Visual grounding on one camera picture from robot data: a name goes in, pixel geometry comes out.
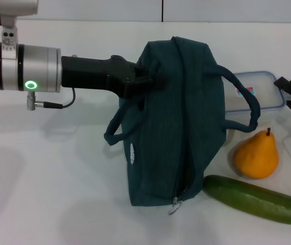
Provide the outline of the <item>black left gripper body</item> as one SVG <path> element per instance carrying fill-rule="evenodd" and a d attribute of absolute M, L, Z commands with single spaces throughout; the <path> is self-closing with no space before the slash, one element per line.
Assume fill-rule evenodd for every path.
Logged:
<path fill-rule="evenodd" d="M 107 90 L 119 98 L 130 99 L 146 93 L 137 86 L 136 63 L 112 55 L 110 59 L 98 60 L 63 56 L 62 87 Z"/>

